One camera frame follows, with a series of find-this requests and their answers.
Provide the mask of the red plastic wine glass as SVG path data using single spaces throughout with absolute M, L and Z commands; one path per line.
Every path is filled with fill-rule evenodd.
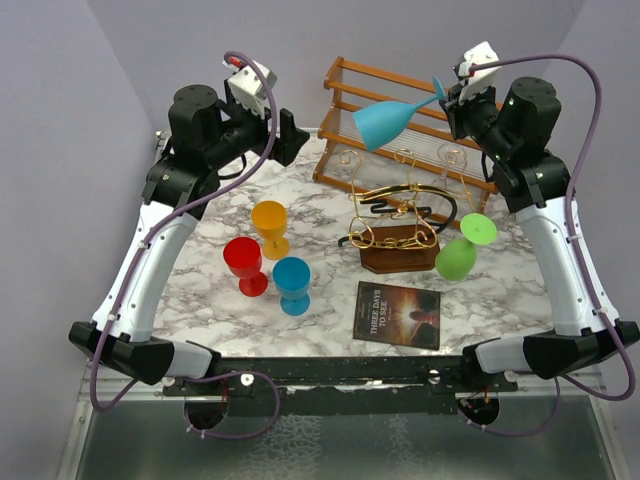
M 225 245 L 223 259 L 238 278 L 242 294 L 257 297 L 266 291 L 268 279 L 261 271 L 262 251 L 256 240 L 246 236 L 234 238 Z

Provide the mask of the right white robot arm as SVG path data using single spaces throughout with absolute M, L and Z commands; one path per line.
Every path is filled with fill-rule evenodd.
M 502 107 L 487 85 L 473 93 L 465 81 L 437 100 L 454 139 L 469 137 L 494 163 L 494 182 L 528 237 L 547 287 L 553 328 L 524 337 L 500 338 L 463 351 L 461 383 L 481 391 L 497 373 L 533 373 L 543 379 L 627 354 L 639 340 L 639 326 L 622 321 L 599 281 L 581 233 L 575 176 L 546 148 L 561 112 L 549 82 L 522 77 Z

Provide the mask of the yellow plastic wine glass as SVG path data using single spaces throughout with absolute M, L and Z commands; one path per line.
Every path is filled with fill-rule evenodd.
M 284 237 L 287 230 L 287 211 L 279 202 L 267 200 L 254 206 L 251 221 L 263 240 L 263 255 L 270 260 L 280 260 L 289 253 L 290 246 Z

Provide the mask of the green plastic wine glass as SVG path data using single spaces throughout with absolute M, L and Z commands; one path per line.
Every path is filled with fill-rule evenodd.
M 460 221 L 461 237 L 448 242 L 435 259 L 439 275 L 449 281 L 461 281 L 476 264 L 477 247 L 493 243 L 497 227 L 487 216 L 469 213 Z

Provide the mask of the gold wire wine glass rack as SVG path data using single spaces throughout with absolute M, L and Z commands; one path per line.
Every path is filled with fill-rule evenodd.
M 363 156 L 355 149 L 340 154 L 341 164 L 353 166 L 349 178 L 353 217 L 338 245 L 359 250 L 361 265 L 374 273 L 431 270 L 441 251 L 439 236 L 453 226 L 458 201 L 469 192 L 466 188 L 456 192 L 415 181 L 412 174 L 418 160 L 407 148 L 396 150 L 393 160 L 408 167 L 403 183 L 360 191 L 356 178 L 364 164 Z M 423 196 L 445 201 L 449 205 L 448 216 L 433 222 L 433 209 L 420 203 Z

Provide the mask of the light blue plastic wine glass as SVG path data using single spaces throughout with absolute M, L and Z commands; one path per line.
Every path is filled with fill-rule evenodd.
M 421 102 L 382 101 L 353 113 L 355 127 L 367 151 L 375 151 L 397 138 L 420 108 L 446 99 L 440 80 L 436 76 L 432 80 L 435 92 Z

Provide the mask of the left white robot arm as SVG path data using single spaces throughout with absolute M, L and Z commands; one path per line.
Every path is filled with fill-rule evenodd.
M 290 157 L 277 148 L 278 118 L 272 88 L 243 92 L 225 83 L 224 99 L 206 85 L 178 90 L 169 109 L 171 135 L 146 176 L 143 202 L 132 242 L 106 298 L 84 322 L 69 331 L 72 345 L 135 381 L 153 385 L 164 377 L 186 377 L 206 395 L 220 385 L 218 353 L 191 342 L 152 334 L 156 309 L 184 244 L 209 201 L 251 176 L 241 173 L 226 188 L 219 172 L 249 152 L 282 164 Z

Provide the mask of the clear wine glass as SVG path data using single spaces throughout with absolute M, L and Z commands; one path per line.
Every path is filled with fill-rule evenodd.
M 463 174 L 467 163 L 466 152 L 458 145 L 445 143 L 438 147 L 437 156 L 442 172 L 436 184 L 458 200 L 467 198 L 467 190 Z

